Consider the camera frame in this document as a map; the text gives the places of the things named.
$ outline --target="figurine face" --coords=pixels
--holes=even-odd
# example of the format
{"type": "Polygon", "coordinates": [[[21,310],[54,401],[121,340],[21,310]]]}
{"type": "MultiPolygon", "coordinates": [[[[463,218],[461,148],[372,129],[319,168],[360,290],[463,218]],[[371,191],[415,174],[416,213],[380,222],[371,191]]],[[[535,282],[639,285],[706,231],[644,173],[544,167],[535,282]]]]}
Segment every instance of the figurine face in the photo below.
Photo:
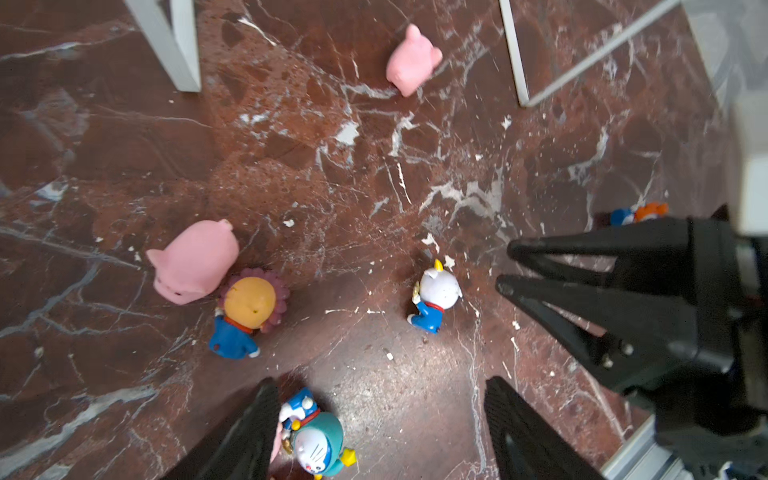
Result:
{"type": "Polygon", "coordinates": [[[158,272],[154,278],[154,289],[160,295],[177,305],[184,305],[185,303],[193,302],[207,295],[204,291],[196,289],[193,286],[185,286],[178,282],[173,276],[163,276],[160,272],[158,272]]]}
{"type": "Polygon", "coordinates": [[[316,429],[299,430],[294,441],[296,459],[299,465],[309,473],[317,475],[324,472],[328,465],[328,438],[316,429]]]}
{"type": "Polygon", "coordinates": [[[451,273],[430,268],[422,276],[419,295],[422,301],[434,303],[447,310],[462,296],[462,289],[451,273]]]}
{"type": "Polygon", "coordinates": [[[272,315],[276,302],[275,289],[269,282],[249,276],[227,291],[224,312],[240,325],[257,329],[272,315]]]}

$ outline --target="white chair leg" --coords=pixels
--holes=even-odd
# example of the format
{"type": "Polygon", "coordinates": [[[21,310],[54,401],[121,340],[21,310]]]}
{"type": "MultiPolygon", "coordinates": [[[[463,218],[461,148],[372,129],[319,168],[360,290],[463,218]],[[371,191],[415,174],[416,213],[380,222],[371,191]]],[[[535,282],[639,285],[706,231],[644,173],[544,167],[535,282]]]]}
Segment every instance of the white chair leg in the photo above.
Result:
{"type": "Polygon", "coordinates": [[[200,91],[194,0],[171,0],[173,28],[155,0],[124,0],[179,91],[200,91]]]}
{"type": "Polygon", "coordinates": [[[627,40],[640,33],[648,25],[661,18],[664,14],[666,14],[672,8],[677,7],[682,2],[682,0],[662,0],[651,10],[645,12],[644,15],[614,35],[614,37],[606,42],[605,45],[589,54],[584,60],[578,62],[576,66],[574,66],[571,70],[566,71],[563,75],[561,75],[551,84],[549,84],[544,90],[542,90],[541,93],[534,95],[534,97],[530,98],[529,100],[528,86],[525,83],[525,72],[523,71],[522,60],[520,59],[518,36],[515,32],[515,20],[512,17],[512,8],[509,4],[510,0],[499,1],[502,7],[504,31],[507,36],[509,60],[512,63],[512,77],[515,79],[515,88],[518,92],[518,101],[520,102],[520,106],[524,108],[534,107],[540,104],[545,98],[551,96],[557,90],[562,88],[563,85],[576,78],[587,68],[590,68],[592,65],[607,57],[613,50],[622,46],[622,44],[627,40]]]}

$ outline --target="screw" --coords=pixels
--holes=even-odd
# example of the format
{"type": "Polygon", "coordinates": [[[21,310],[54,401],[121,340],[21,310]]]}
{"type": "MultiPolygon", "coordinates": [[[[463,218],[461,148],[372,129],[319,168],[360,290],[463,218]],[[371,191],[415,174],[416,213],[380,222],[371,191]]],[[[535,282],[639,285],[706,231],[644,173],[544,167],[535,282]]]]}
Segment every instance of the screw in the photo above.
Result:
{"type": "Polygon", "coordinates": [[[619,348],[621,348],[621,352],[625,356],[630,356],[630,355],[632,355],[634,353],[634,347],[632,346],[632,344],[631,343],[627,343],[627,342],[625,342],[623,340],[621,340],[621,344],[619,345],[619,348]]]}
{"type": "Polygon", "coordinates": [[[607,353],[603,355],[603,368],[610,369],[613,365],[614,361],[611,360],[611,357],[607,353]]]}

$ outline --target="red collar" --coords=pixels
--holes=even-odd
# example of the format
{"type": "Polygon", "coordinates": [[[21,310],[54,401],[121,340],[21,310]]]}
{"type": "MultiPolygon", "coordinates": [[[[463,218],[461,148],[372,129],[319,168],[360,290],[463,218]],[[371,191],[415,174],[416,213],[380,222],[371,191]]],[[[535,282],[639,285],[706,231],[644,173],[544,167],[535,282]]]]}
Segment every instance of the red collar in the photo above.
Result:
{"type": "Polygon", "coordinates": [[[224,316],[224,321],[229,323],[231,326],[233,326],[233,327],[235,327],[235,328],[237,328],[239,330],[243,330],[248,335],[253,333],[253,329],[250,329],[247,326],[240,325],[238,322],[235,322],[234,320],[232,320],[230,317],[228,317],[226,315],[224,316]]]}
{"type": "Polygon", "coordinates": [[[434,303],[430,303],[430,302],[424,302],[424,304],[426,306],[428,306],[429,308],[433,308],[435,310],[440,310],[440,313],[445,313],[445,310],[441,306],[439,306],[439,305],[435,305],[434,303]]]}

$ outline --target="metal rod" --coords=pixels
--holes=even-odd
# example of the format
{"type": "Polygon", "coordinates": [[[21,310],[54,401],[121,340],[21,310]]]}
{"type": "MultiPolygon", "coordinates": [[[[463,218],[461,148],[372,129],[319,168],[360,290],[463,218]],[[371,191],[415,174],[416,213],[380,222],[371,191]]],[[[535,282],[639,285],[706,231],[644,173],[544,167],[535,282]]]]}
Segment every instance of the metal rod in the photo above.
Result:
{"type": "Polygon", "coordinates": [[[509,0],[500,0],[500,2],[504,30],[507,35],[509,58],[512,62],[512,75],[515,79],[515,87],[518,90],[518,100],[522,107],[528,108],[540,104],[545,98],[549,97],[592,65],[608,56],[613,50],[622,46],[623,43],[664,16],[672,8],[677,7],[682,0],[662,0],[662,2],[659,2],[651,10],[645,12],[644,15],[616,34],[611,40],[606,42],[605,45],[593,51],[584,60],[578,62],[571,70],[565,72],[557,80],[549,84],[549,86],[542,90],[541,93],[536,94],[530,101],[528,100],[528,87],[525,83],[525,73],[520,59],[520,47],[518,45],[517,33],[515,32],[515,21],[512,18],[511,6],[509,5],[509,0]]]}
{"type": "Polygon", "coordinates": [[[507,36],[507,49],[509,61],[512,63],[512,76],[515,78],[515,89],[518,91],[520,106],[528,104],[528,86],[525,83],[523,61],[520,58],[520,45],[518,45],[518,33],[515,31],[515,19],[512,17],[512,6],[509,0],[499,0],[502,7],[502,21],[507,36]]]}

